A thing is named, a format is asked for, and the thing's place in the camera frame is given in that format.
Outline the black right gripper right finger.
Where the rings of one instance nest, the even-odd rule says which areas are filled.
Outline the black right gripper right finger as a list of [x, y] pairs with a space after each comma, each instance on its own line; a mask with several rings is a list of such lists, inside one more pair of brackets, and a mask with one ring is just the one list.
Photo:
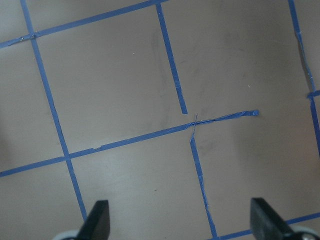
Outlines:
[[296, 233], [261, 197], [250, 200], [250, 230], [256, 240], [296, 240]]

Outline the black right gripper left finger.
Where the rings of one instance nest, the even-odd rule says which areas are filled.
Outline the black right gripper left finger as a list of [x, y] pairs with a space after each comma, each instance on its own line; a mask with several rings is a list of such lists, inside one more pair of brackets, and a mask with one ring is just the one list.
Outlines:
[[80, 228], [78, 240], [107, 240], [110, 236], [110, 210], [108, 200], [95, 202], [86, 221]]

